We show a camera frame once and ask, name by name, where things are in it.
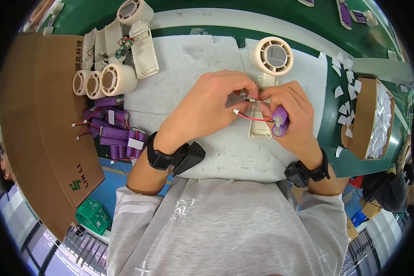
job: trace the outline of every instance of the white printed logo on sweatshirt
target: white printed logo on sweatshirt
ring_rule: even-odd
[[[177,219],[177,216],[185,216],[186,212],[193,206],[195,203],[195,198],[186,198],[181,199],[177,202],[177,207],[175,208],[175,212],[172,215],[172,219]]]

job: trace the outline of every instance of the green plastic crate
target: green plastic crate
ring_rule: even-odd
[[[92,198],[86,198],[80,207],[78,207],[75,218],[77,218],[77,221],[81,225],[91,229],[101,236],[112,222],[103,203]]]

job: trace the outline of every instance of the hand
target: hand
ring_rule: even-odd
[[[257,85],[242,72],[222,70],[202,74],[178,107],[161,124],[154,148],[172,154],[182,144],[228,126],[237,118],[233,113],[234,108],[244,113],[253,104],[244,101],[226,107],[228,95],[241,89],[245,89],[253,98],[258,97]]]
[[[270,98],[270,107],[259,103],[265,119],[271,119],[273,112],[282,105],[288,112],[290,124],[282,137],[273,138],[285,149],[296,155],[307,168],[313,170],[322,163],[322,152],[313,136],[314,110],[304,90],[297,81],[265,89],[259,96],[262,100]],[[273,123],[267,122],[271,129]]]

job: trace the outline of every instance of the green workbench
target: green workbench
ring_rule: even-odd
[[[55,35],[84,35],[94,27],[97,29],[104,28],[105,25],[114,20],[116,10],[124,0],[63,0],[62,2],[65,3],[65,6],[54,24]],[[266,0],[258,2],[257,5],[255,5],[254,1],[248,0],[231,0],[227,1],[227,3],[213,0],[201,4],[202,6],[199,6],[199,3],[193,3],[188,0],[149,0],[147,2],[155,12],[179,8],[231,8],[256,12],[283,19],[311,30],[341,47],[355,58],[388,58],[387,50],[396,52],[398,58],[400,58],[399,51],[395,47],[395,36],[389,24],[383,26],[379,23],[378,26],[370,28],[366,24],[353,22],[353,30],[349,31],[339,22],[335,1],[316,1],[313,8],[307,7],[297,0],[283,0],[281,2]],[[347,0],[347,3],[350,9],[360,11],[369,9],[361,0]],[[40,31],[46,26],[48,20],[49,18],[44,22]],[[384,17],[381,18],[381,21],[387,22]],[[188,35],[193,28],[203,28],[209,35],[232,36],[237,40],[239,47],[244,47],[245,38],[259,40],[267,36],[272,36],[272,34],[259,31],[226,26],[168,27],[152,30],[152,35],[154,37]],[[306,52],[315,57],[319,55],[319,52],[315,49],[284,37],[283,39],[293,49]],[[393,142],[389,144],[386,155],[381,160],[361,161],[348,150],[343,150],[339,158],[334,156],[337,146],[341,145],[340,131],[342,125],[337,124],[337,118],[339,117],[339,107],[349,100],[346,89],[348,81],[344,71],[342,71],[342,77],[339,77],[331,68],[331,57],[327,57],[327,60],[328,76],[325,108],[317,138],[320,146],[326,151],[337,177],[348,177],[387,170],[394,163],[398,151],[407,136],[407,132],[398,118],[395,118],[392,127],[391,140]],[[334,90],[339,85],[342,86],[345,94],[335,99]],[[407,94],[401,92],[400,87],[393,83],[384,82],[384,85],[393,93],[396,98],[397,107],[406,115]],[[351,106],[354,107],[355,103],[356,100],[351,101]],[[108,148],[97,145],[98,155],[106,158],[106,154],[109,153]]]

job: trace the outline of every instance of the green circuit board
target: green circuit board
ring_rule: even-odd
[[[113,56],[116,59],[120,59],[124,56],[126,56],[129,53],[129,49],[132,47],[133,45],[133,40],[129,39],[126,42],[124,42],[121,47],[119,47],[114,53]]]

